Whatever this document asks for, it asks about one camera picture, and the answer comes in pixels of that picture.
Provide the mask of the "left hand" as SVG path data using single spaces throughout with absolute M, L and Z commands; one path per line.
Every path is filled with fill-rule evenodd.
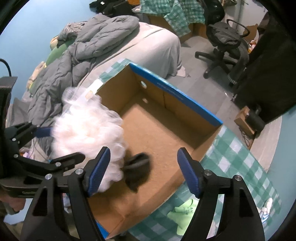
M 0 199 L 8 204 L 15 212 L 23 210 L 26 204 L 26 199 L 10 197 L 2 188 L 0 191 Z

